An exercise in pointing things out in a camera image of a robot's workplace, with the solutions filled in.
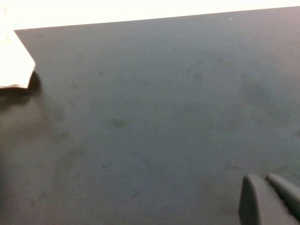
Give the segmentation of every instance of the black table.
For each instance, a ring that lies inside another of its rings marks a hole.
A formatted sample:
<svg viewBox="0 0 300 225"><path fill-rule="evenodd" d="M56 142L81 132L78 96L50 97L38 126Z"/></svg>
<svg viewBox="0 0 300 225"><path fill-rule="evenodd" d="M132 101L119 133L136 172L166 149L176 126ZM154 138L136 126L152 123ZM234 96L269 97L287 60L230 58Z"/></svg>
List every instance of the black table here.
<svg viewBox="0 0 300 225"><path fill-rule="evenodd" d="M299 15L17 31L41 86L1 92L2 223L237 225L244 174L300 185Z"/></svg>

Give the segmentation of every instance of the bright background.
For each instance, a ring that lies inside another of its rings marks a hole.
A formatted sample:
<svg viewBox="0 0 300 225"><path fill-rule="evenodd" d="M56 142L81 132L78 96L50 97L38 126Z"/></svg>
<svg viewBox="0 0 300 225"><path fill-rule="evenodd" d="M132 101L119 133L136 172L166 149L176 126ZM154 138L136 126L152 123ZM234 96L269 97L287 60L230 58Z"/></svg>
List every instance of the bright background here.
<svg viewBox="0 0 300 225"><path fill-rule="evenodd" d="M5 0L0 10L17 30L290 6L300 0Z"/></svg>

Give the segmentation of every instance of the white napkin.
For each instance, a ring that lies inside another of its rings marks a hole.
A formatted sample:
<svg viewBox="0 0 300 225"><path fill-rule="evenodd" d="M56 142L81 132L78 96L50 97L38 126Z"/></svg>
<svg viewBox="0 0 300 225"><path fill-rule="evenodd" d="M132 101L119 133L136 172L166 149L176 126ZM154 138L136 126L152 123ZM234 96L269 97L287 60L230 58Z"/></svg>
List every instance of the white napkin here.
<svg viewBox="0 0 300 225"><path fill-rule="evenodd" d="M16 33L0 26L0 88L28 88L35 67Z"/></svg>

